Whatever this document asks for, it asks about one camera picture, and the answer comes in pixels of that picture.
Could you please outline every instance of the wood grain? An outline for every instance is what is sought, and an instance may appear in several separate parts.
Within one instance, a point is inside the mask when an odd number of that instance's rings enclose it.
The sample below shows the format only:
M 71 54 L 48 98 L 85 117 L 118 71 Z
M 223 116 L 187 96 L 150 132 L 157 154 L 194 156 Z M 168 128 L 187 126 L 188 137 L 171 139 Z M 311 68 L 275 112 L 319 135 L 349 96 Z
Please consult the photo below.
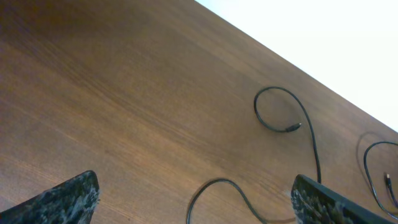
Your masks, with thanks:
M 0 210 L 92 169 L 92 223 L 184 223 L 215 177 L 237 182 L 263 216 L 290 218 L 295 176 L 316 172 L 308 125 L 278 134 L 254 115 L 256 92 L 278 85 L 312 119 L 323 183 L 388 218 L 362 156 L 397 133 L 199 4 L 1 0 L 0 10 Z M 285 93 L 259 107 L 275 126 L 305 123 Z M 387 208 L 382 173 L 398 180 L 397 158 L 390 146 L 369 155 Z M 257 223 L 225 184 L 203 194 L 193 222 Z

